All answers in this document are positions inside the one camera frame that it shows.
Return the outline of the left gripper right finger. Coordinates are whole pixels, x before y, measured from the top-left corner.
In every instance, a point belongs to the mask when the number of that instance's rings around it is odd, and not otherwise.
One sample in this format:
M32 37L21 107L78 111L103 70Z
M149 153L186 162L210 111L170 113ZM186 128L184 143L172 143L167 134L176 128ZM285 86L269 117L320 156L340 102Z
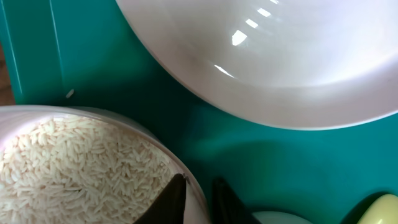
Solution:
M212 182L212 214L215 224L261 224L222 177Z

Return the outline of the pale green bowl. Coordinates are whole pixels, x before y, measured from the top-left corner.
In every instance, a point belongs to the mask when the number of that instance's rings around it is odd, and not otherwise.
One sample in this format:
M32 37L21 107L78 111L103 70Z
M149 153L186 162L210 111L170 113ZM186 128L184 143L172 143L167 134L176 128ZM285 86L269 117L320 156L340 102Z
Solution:
M274 211L262 211L252 213L262 224L312 224L299 216Z

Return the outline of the pink plate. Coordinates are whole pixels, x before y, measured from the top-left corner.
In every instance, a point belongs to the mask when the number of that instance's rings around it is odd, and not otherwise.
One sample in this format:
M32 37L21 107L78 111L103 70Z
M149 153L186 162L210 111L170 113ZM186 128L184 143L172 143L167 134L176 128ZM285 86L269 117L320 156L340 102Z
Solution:
M248 121L321 130L397 113L397 0L118 0L185 88Z

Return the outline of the white rice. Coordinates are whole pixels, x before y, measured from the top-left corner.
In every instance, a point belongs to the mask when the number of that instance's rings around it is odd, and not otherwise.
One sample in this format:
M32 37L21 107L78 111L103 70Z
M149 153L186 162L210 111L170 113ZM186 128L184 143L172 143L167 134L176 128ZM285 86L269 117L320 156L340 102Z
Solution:
M133 223L174 173L136 134L83 116L46 119L1 149L1 222Z

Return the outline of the pink bowl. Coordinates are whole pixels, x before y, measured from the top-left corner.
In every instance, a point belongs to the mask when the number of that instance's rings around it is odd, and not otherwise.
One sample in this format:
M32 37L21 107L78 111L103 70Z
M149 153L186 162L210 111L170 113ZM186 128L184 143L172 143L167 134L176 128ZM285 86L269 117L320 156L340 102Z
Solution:
M165 153L174 171L181 173L187 180L185 202L185 223L210 223L210 214L205 195L196 178L185 164L167 149L149 130L134 120L112 111L84 106L59 107L42 105L1 106L1 149L4 143L17 134L24 134L41 121L50 118L66 118L70 115L84 116L113 124L128 130L151 142Z

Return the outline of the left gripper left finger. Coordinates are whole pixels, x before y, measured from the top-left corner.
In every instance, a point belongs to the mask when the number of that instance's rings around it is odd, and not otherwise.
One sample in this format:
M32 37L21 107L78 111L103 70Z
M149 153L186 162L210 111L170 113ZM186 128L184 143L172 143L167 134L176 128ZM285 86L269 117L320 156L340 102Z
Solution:
M134 224L183 224L187 181L175 174L148 210Z

